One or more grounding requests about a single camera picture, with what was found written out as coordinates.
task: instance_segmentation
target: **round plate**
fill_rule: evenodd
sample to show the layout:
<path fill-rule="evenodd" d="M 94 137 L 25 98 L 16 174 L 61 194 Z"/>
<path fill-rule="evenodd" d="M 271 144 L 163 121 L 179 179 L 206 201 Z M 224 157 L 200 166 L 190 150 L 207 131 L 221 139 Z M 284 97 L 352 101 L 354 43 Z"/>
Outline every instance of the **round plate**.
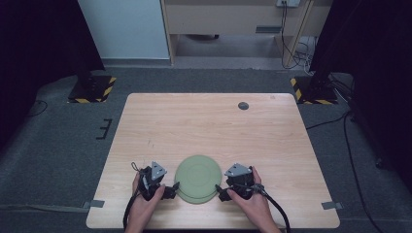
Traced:
<path fill-rule="evenodd" d="M 221 184 L 222 170 L 218 163 L 205 155 L 185 159 L 178 167 L 175 182 L 179 182 L 178 195 L 193 204 L 205 203 L 216 194 L 215 185 Z"/>

